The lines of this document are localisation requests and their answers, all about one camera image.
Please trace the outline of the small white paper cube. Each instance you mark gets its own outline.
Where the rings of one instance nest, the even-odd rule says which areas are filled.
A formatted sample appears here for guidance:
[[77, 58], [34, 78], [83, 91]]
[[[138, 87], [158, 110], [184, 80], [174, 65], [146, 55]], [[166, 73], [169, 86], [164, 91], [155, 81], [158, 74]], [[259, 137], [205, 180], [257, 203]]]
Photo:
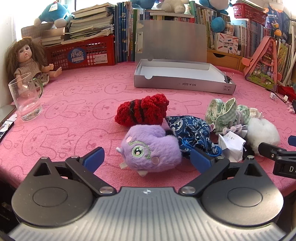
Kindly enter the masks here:
[[271, 92], [271, 93], [270, 93], [270, 98], [271, 98], [272, 100], [276, 100], [276, 95], [275, 95], [273, 92]]

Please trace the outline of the large blue plush right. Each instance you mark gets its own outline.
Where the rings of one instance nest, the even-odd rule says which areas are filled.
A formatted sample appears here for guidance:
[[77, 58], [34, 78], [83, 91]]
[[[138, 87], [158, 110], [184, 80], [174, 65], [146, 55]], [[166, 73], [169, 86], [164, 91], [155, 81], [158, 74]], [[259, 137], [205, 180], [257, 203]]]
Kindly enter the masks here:
[[202, 6], [213, 9], [217, 13], [217, 17], [211, 22], [211, 28], [215, 33], [222, 33], [225, 29], [225, 21], [221, 14], [228, 15], [226, 11], [229, 6], [232, 6], [230, 0], [199, 0]]

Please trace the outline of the white paper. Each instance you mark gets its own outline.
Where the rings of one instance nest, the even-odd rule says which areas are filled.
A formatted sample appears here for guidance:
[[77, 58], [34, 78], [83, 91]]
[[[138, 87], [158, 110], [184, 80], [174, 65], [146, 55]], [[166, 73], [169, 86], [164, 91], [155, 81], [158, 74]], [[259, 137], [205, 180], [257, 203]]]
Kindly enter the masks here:
[[243, 156], [243, 146], [246, 140], [239, 135], [228, 132], [226, 135], [219, 135], [218, 145], [222, 149], [222, 156], [230, 162], [241, 162]]

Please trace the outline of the blue bear plush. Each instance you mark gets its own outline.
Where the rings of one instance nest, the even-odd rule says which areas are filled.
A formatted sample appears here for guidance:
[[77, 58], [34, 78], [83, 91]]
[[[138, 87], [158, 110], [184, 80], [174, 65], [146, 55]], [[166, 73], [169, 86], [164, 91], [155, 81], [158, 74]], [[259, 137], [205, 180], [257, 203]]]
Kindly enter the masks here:
[[160, 3], [159, 0], [130, 0], [132, 7], [135, 9], [152, 9], [155, 3]]

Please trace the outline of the pencil pattern white box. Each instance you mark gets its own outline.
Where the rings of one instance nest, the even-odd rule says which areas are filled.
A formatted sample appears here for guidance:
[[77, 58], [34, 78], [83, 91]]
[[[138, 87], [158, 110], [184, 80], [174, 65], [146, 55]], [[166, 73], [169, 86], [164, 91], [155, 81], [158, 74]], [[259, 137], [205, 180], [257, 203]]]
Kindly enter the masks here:
[[215, 50], [219, 52], [237, 55], [238, 37], [224, 33], [215, 33]]

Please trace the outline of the red knitted pouch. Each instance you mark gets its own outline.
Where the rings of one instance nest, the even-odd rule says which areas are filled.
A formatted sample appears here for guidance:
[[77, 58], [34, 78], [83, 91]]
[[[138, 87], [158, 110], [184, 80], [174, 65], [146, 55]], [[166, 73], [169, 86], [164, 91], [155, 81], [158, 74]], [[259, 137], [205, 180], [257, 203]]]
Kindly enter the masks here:
[[115, 122], [127, 128], [135, 125], [162, 125], [167, 116], [169, 100], [164, 94], [146, 96], [122, 103]]

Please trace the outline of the brown haired doll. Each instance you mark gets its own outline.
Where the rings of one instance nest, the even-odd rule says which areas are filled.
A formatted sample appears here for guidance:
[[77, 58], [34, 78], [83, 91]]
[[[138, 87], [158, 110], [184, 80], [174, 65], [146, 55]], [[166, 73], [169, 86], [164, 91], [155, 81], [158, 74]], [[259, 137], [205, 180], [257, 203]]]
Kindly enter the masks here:
[[12, 44], [5, 55], [6, 73], [8, 81], [31, 73], [33, 78], [40, 78], [43, 85], [47, 85], [51, 78], [62, 74], [62, 68], [54, 70], [54, 64], [48, 64], [45, 49], [31, 37]]

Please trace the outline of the white fluffy plush toy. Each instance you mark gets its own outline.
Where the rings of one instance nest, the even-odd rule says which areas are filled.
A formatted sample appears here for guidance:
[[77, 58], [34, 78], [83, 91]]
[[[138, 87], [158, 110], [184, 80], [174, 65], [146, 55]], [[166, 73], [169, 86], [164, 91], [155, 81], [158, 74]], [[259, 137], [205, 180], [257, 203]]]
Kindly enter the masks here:
[[247, 125], [247, 143], [255, 154], [259, 154], [261, 143], [276, 146], [280, 143], [280, 135], [275, 125], [264, 118], [251, 118]]

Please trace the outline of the pink triangular toy house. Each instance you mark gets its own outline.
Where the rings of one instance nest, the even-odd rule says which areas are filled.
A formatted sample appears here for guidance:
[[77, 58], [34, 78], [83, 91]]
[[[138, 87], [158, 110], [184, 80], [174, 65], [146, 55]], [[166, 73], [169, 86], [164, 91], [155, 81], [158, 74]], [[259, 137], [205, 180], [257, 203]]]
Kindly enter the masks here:
[[277, 82], [281, 80], [278, 73], [276, 41], [264, 36], [255, 53], [250, 58], [242, 58], [243, 75], [247, 81], [275, 92]]

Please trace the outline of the silver open file box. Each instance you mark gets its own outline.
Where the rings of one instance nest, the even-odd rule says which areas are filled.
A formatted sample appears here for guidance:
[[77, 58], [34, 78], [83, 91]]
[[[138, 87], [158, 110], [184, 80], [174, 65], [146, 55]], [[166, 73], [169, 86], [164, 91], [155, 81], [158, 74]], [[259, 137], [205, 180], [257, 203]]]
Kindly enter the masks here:
[[207, 63], [204, 25], [140, 20], [136, 34], [135, 87], [234, 93], [236, 84], [226, 83], [224, 72]]

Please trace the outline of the black binder clip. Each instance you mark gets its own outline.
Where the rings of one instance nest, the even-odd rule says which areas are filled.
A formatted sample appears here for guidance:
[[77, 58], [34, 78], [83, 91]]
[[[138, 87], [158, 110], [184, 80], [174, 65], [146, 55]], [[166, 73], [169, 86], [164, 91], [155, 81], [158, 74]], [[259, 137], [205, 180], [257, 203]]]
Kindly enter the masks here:
[[226, 83], [230, 83], [232, 81], [233, 75], [234, 75], [234, 72], [230, 72], [229, 75], [226, 72], [224, 72], [224, 81]]

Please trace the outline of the purple plush monster toy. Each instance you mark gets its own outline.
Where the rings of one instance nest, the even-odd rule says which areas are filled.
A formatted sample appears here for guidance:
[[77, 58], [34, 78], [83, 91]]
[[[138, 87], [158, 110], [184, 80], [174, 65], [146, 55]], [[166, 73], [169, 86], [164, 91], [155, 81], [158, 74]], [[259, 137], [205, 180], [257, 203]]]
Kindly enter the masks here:
[[159, 125], [132, 126], [116, 151], [123, 158], [120, 168], [130, 168], [142, 177], [173, 169], [182, 162], [178, 139]]

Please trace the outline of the red plastic basket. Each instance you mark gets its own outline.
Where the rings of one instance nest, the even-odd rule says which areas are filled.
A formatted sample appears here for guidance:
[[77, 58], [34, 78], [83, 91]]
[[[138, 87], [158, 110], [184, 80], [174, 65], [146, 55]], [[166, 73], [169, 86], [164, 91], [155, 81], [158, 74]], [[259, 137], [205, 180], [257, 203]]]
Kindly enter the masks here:
[[56, 45], [45, 49], [47, 61], [54, 70], [115, 65], [114, 35], [80, 42]]
[[246, 3], [236, 3], [233, 5], [234, 17], [236, 19], [250, 19], [261, 25], [265, 25], [267, 14]]

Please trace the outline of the green checkered cloth bundle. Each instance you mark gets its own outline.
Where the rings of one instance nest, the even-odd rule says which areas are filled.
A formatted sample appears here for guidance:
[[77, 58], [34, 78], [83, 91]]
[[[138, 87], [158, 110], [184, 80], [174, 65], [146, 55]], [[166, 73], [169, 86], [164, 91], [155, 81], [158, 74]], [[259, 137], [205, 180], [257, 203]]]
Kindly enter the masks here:
[[262, 113], [256, 108], [237, 104], [234, 97], [226, 102], [212, 99], [205, 113], [205, 121], [215, 132], [222, 132], [225, 128], [236, 125], [247, 125], [251, 118], [262, 118]]

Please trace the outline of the blue floral fabric pouch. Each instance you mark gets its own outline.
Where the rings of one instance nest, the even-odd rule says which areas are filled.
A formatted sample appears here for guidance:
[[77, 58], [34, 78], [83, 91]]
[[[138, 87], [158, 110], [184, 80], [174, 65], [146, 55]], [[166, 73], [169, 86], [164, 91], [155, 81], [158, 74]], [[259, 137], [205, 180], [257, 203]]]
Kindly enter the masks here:
[[212, 157], [222, 154], [222, 149], [210, 140], [210, 126], [205, 120], [191, 115], [167, 116], [165, 120], [178, 139], [184, 158], [190, 159], [190, 152], [194, 148]]

